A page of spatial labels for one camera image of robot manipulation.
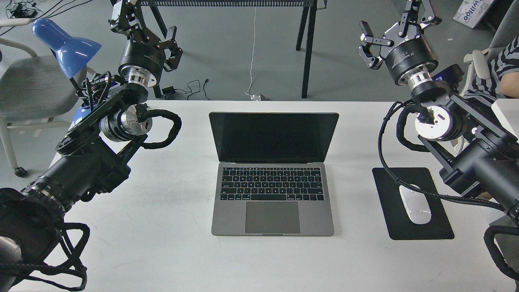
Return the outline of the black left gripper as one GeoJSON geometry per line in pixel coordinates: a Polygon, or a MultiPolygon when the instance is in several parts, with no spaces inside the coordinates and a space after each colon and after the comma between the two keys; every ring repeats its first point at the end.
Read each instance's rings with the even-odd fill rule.
{"type": "Polygon", "coordinates": [[[163,67],[166,72],[178,68],[183,50],[176,42],[177,27],[166,31],[165,47],[170,56],[166,59],[163,49],[157,47],[161,39],[150,30],[143,30],[143,15],[139,0],[113,0],[109,25],[112,32],[128,38],[119,74],[128,83],[145,88],[155,87],[161,81],[163,67]]]}

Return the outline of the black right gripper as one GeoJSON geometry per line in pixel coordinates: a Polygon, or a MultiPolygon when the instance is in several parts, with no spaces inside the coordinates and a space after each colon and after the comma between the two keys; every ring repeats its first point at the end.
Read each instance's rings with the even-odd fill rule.
{"type": "Polygon", "coordinates": [[[359,22],[362,34],[357,52],[369,69],[378,70],[384,60],[394,83],[406,85],[403,76],[411,69],[425,65],[429,72],[433,72],[437,68],[439,62],[423,31],[441,22],[429,0],[406,0],[400,21],[384,32],[385,38],[374,37],[369,24],[359,22]],[[373,56],[373,45],[382,47],[381,56],[373,56]]]}

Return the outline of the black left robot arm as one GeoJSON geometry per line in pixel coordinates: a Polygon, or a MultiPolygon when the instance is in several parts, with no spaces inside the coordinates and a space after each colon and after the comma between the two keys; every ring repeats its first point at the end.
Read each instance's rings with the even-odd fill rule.
{"type": "Polygon", "coordinates": [[[118,187],[139,148],[169,146],[182,126],[177,114],[146,105],[148,88],[178,66],[176,27],[163,28],[161,40],[146,27],[139,0],[114,0],[112,6],[110,28],[127,37],[119,74],[86,79],[78,89],[90,111],[57,145],[57,162],[21,191],[1,189],[2,292],[36,281],[34,271],[79,277],[80,285],[67,290],[84,290],[87,269],[80,255],[90,229],[64,222],[65,214],[76,202],[118,187]]]}

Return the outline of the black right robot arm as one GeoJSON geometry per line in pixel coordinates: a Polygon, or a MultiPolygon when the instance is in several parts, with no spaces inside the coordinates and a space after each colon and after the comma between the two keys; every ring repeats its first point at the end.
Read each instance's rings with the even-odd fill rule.
{"type": "Polygon", "coordinates": [[[377,70],[384,64],[396,85],[410,87],[410,100],[395,102],[384,117],[377,139],[380,161],[397,185],[418,190],[389,168],[382,152],[387,122],[400,111],[397,140],[412,151],[431,153],[442,165],[443,182],[458,196],[426,190],[423,194],[494,208],[517,225],[518,138],[491,114],[484,98],[459,94],[460,69],[451,80],[431,76],[439,62],[424,31],[440,23],[428,0],[406,1],[401,19],[380,37],[367,22],[360,22],[357,50],[366,66],[377,70]]]}

